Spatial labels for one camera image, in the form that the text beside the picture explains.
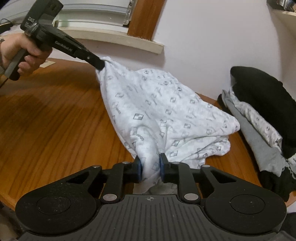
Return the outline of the person's left hand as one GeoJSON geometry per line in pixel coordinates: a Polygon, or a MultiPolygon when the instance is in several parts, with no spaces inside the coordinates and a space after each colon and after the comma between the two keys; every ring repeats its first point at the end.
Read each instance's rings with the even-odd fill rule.
{"type": "Polygon", "coordinates": [[[24,33],[7,35],[1,38],[1,68],[5,71],[12,61],[18,63],[20,76],[29,76],[42,65],[52,52],[52,47],[36,42],[24,33]]]}

